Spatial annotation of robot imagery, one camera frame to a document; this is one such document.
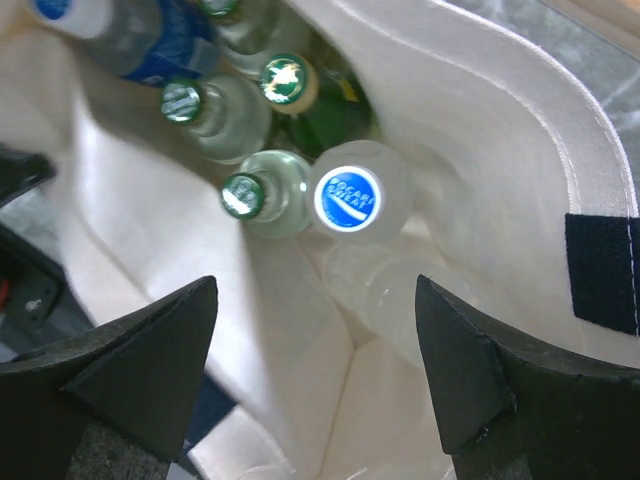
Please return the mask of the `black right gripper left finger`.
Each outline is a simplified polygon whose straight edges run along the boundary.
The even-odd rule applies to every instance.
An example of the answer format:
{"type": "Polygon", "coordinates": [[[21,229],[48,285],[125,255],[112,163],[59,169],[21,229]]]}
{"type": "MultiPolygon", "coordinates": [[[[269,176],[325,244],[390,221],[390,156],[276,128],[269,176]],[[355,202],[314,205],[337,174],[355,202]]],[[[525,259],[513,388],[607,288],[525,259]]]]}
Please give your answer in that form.
{"type": "Polygon", "coordinates": [[[163,479],[177,461],[218,310],[202,277],[1,366],[5,479],[163,479]]]}

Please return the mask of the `beige canvas tote bag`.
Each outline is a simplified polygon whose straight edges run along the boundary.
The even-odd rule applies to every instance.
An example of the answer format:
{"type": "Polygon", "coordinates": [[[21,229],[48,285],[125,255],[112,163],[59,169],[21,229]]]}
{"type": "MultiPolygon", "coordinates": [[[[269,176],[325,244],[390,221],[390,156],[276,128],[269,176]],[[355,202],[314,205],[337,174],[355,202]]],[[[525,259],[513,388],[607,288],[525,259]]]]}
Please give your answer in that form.
{"type": "Polygon", "coordinates": [[[590,91],[509,30],[442,1],[295,1],[352,65],[374,140],[409,165],[413,204],[379,243],[314,225],[267,240],[222,207],[157,94],[120,80],[24,1],[1,5],[1,140],[46,154],[71,289],[98,325],[204,276],[218,310],[206,372],[232,406],[188,457],[204,479],[459,479],[425,366],[323,280],[338,245],[415,254],[462,277],[475,309],[639,372],[639,205],[590,91]]]}

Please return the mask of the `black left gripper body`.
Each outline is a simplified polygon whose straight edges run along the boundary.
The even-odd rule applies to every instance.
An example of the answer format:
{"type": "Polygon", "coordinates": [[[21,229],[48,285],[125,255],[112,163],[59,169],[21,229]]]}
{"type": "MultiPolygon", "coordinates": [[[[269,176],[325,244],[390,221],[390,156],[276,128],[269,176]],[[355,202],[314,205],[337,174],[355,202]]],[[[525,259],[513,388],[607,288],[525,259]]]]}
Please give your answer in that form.
{"type": "MultiPolygon", "coordinates": [[[[55,176],[42,154],[1,146],[1,205],[55,176]]],[[[61,338],[55,324],[64,304],[61,267],[40,249],[1,226],[1,351],[23,354],[61,338]]]]}

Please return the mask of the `clear Pocari Sweat bottle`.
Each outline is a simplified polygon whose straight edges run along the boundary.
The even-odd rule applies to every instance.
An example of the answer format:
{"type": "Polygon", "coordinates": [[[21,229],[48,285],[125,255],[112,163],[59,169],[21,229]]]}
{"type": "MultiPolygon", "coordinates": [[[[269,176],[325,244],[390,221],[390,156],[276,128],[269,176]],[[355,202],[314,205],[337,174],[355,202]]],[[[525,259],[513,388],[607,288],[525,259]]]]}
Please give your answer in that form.
{"type": "Polygon", "coordinates": [[[408,163],[373,140],[343,143],[311,166],[306,205],[314,226],[342,242],[379,243],[395,237],[413,204],[408,163]]]}

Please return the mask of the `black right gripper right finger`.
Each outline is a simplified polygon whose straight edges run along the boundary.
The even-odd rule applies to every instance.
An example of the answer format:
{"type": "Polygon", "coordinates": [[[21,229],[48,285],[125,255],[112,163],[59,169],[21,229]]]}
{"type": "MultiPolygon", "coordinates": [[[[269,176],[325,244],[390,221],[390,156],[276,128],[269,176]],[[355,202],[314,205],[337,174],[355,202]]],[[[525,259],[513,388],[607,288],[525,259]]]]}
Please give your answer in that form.
{"type": "Polygon", "coordinates": [[[639,372],[556,347],[425,276],[419,345],[459,479],[635,479],[639,372]]]}

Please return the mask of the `dark green Perrier bottle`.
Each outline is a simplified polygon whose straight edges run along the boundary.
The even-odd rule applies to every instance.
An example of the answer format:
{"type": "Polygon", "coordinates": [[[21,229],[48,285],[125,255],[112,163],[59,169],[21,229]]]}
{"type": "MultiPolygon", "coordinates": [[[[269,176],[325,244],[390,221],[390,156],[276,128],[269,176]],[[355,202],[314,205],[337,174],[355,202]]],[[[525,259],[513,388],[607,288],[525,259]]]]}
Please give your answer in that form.
{"type": "Polygon", "coordinates": [[[278,53],[263,67],[259,87],[291,143],[311,159],[371,136],[374,112],[350,70],[316,67],[300,55],[278,53]]]}

